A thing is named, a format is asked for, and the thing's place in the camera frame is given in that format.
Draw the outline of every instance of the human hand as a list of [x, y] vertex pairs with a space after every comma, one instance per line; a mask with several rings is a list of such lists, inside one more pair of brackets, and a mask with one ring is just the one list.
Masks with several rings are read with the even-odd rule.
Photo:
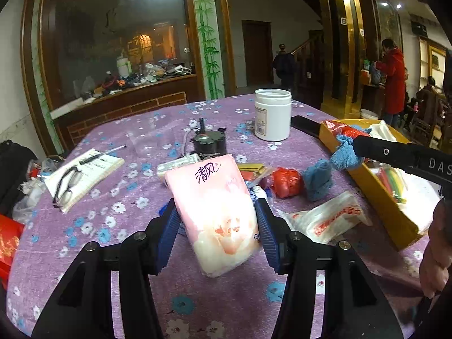
[[422, 291], [428, 298], [433, 298], [436, 291], [442, 291], [449, 278], [447, 269], [452, 264], [452, 246], [447, 242], [444, 232], [446, 217], [446, 205], [442, 199], [433, 212], [430, 241], [419, 268]]

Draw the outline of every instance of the pen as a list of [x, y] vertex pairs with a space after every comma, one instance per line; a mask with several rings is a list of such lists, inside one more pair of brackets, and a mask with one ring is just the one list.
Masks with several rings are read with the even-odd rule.
[[125, 148], [127, 148], [127, 145], [121, 145], [121, 146], [118, 146], [117, 148], [113, 148], [113, 149], [107, 150], [106, 152], [96, 154], [96, 155], [94, 155], [92, 157], [89, 157], [87, 159], [81, 160], [80, 161], [80, 165], [92, 162], [95, 159], [98, 159], [99, 157], [102, 157], [103, 155], [107, 155], [107, 154], [115, 152], [116, 150], [125, 149]]

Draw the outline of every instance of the black phone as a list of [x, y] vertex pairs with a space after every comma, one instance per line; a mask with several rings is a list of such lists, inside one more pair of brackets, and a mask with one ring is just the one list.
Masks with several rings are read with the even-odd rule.
[[319, 138], [320, 123], [310, 120], [303, 116], [293, 116], [290, 119], [290, 126], [294, 129], [306, 132], [315, 138]]

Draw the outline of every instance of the white plastic jar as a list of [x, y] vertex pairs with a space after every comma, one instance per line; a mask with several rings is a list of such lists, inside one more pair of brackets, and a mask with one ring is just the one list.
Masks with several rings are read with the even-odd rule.
[[255, 134], [266, 141], [281, 141], [289, 137], [292, 94], [282, 89], [255, 91]]

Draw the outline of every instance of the gold pillar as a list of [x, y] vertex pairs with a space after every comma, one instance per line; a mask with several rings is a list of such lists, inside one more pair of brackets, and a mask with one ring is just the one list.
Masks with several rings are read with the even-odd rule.
[[325, 45], [322, 111], [336, 118], [359, 118], [365, 57], [359, 0], [320, 0]]

